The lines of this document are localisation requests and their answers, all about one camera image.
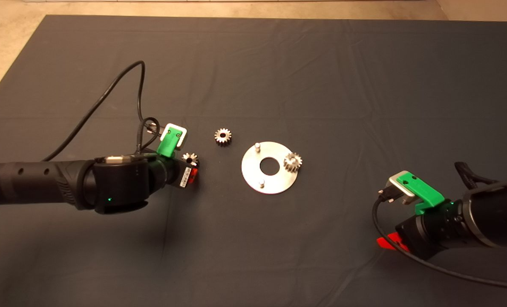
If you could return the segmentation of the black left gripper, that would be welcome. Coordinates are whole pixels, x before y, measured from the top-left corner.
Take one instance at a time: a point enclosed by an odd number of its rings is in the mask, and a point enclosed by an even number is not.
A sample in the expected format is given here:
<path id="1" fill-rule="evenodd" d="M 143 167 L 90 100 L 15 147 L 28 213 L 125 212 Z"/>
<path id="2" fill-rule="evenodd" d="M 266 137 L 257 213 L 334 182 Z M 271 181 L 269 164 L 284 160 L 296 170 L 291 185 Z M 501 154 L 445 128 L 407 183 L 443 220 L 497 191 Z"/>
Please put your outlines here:
<path id="1" fill-rule="evenodd" d="M 186 188 L 195 181 L 198 169 L 180 159 L 170 159 L 165 156 L 150 158 L 150 194 L 163 189 L 165 186 Z"/>

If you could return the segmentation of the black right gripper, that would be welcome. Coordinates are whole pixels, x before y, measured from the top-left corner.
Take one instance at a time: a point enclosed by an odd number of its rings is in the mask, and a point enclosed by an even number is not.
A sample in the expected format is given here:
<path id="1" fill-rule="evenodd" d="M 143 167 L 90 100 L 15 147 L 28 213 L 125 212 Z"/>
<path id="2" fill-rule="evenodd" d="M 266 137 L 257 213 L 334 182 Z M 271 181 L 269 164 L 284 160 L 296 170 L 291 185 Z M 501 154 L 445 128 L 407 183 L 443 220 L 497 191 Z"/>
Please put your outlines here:
<path id="1" fill-rule="evenodd" d="M 391 241 L 425 261 L 446 249 L 470 248 L 472 234 L 464 222 L 462 207 L 460 200 L 446 200 L 398 224 L 397 233 L 387 235 L 389 241 L 378 237 L 376 242 L 382 249 L 396 250 Z"/>

